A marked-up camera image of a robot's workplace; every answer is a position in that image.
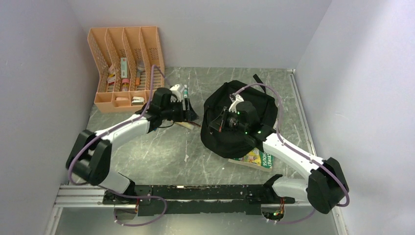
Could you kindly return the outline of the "black student backpack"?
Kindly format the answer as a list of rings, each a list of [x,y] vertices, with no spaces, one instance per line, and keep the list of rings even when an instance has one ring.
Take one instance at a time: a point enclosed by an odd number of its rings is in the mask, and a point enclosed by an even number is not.
[[[241,158],[248,154],[254,148],[263,150],[265,140],[252,140],[242,137],[241,134],[233,132],[218,133],[209,131],[209,123],[214,120],[223,108],[229,109],[231,105],[231,94],[239,94],[244,101],[249,101],[258,111],[261,121],[274,128],[276,122],[278,108],[275,99],[268,95],[265,90],[257,90],[248,87],[247,84],[233,80],[224,83],[218,88],[204,103],[204,116],[201,129],[201,141],[203,145],[226,159]]]

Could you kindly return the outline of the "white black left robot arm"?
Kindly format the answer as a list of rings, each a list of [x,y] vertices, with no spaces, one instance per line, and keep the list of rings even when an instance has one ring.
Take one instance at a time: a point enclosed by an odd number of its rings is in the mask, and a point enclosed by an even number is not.
[[[160,129],[165,120],[177,123],[197,118],[187,85],[158,88],[152,100],[125,121],[96,132],[82,131],[71,150],[66,168],[70,175],[75,174],[92,186],[116,192],[116,198],[128,204],[136,196],[136,185],[126,176],[111,170],[112,152],[138,136]]]

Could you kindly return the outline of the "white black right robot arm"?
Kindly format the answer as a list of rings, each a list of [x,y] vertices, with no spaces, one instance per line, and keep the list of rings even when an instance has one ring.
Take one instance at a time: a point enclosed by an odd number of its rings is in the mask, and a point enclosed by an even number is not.
[[[235,158],[254,148],[288,164],[301,179],[278,176],[264,189],[264,197],[275,203],[282,197],[307,201],[318,212],[327,214],[335,206],[350,203],[349,188],[340,163],[324,160],[293,145],[279,131],[260,120],[257,109],[248,101],[235,101],[217,115],[206,113],[207,135],[213,139],[211,151],[223,158]]]

